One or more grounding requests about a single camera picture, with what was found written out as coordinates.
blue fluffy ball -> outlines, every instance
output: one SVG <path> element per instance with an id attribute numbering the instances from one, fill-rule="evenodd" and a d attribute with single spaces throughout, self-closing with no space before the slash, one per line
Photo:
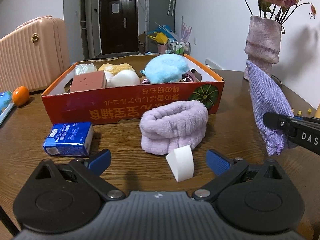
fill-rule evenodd
<path id="1" fill-rule="evenodd" d="M 151 84 L 179 82 L 189 71 L 184 57 L 177 54 L 163 54 L 153 58 L 142 71 Z"/>

yellow object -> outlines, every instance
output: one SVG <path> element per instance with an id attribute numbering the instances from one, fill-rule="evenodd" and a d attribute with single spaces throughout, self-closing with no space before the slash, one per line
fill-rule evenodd
<path id="1" fill-rule="evenodd" d="M 148 37 L 159 44 L 166 44 L 168 42 L 168 37 L 165 34 L 163 33 L 155 33 L 155 34 L 156 34 L 155 37 L 151 35 L 148 35 Z"/>
<path id="2" fill-rule="evenodd" d="M 317 111 L 315 113 L 315 117 L 316 118 L 320 118 L 320 105 L 318 106 L 318 109 L 317 109 Z"/>
<path id="3" fill-rule="evenodd" d="M 99 68 L 99 71 L 104 70 L 104 71 L 110 72 L 112 75 L 115 76 L 120 71 L 125 70 L 125 69 L 129 69 L 129 70 L 132 70 L 133 72 L 135 72 L 133 67 L 131 67 L 131 65 L 129 65 L 127 63 L 123 63 L 123 64 L 120 64 L 120 65 L 112 65 L 112 64 L 109 64 L 109 63 L 103 64 Z"/>

tangerine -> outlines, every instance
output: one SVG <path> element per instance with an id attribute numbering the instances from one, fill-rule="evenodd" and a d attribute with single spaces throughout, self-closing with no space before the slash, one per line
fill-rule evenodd
<path id="1" fill-rule="evenodd" d="M 16 106 L 22 106 L 29 100 L 29 90 L 28 88 L 21 86 L 18 87 L 12 94 L 12 101 Z"/>

suitcase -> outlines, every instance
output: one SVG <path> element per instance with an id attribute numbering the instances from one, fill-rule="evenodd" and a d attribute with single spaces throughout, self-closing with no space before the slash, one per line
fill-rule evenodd
<path id="1" fill-rule="evenodd" d="M 0 92 L 19 86 L 30 92 L 49 87 L 70 67 L 64 21 L 30 20 L 0 40 Z"/>

pumpkin illustration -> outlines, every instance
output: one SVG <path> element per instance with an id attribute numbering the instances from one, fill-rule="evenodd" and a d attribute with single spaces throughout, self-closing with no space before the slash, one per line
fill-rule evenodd
<path id="1" fill-rule="evenodd" d="M 189 97 L 189 101 L 191 100 L 200 101 L 205 105 L 205 107 L 209 111 L 217 102 L 218 95 L 219 95 L 219 91 L 217 87 L 210 84 L 206 84 L 196 88 L 196 90 Z"/>

